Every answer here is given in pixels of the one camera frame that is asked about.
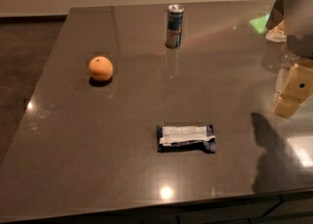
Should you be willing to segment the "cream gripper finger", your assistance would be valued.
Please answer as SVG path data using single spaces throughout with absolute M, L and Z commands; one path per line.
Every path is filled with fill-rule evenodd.
M 273 113 L 281 117 L 293 116 L 313 95 L 313 67 L 301 63 L 283 67 L 278 74 L 276 93 Z

